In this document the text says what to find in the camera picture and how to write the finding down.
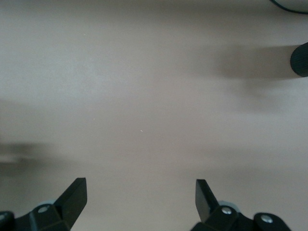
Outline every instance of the smooth surface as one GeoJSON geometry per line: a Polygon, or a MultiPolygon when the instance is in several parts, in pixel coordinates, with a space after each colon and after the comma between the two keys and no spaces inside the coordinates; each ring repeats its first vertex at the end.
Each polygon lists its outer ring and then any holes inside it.
{"type": "Polygon", "coordinates": [[[308,227],[308,17],[266,0],[1,1],[0,210],[86,177],[74,231],[189,231],[195,180],[308,227]]]}

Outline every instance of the black metal part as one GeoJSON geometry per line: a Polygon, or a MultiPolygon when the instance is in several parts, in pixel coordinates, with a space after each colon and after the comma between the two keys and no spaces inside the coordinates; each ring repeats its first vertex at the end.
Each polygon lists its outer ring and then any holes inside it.
{"type": "Polygon", "coordinates": [[[219,205],[205,180],[196,181],[195,201],[201,222],[191,231],[291,231],[274,214],[257,213],[251,220],[230,206],[219,205]]]}
{"type": "Polygon", "coordinates": [[[19,218],[0,212],[0,231],[70,231],[86,203],[86,179],[77,178],[53,204],[39,205],[19,218]]]}

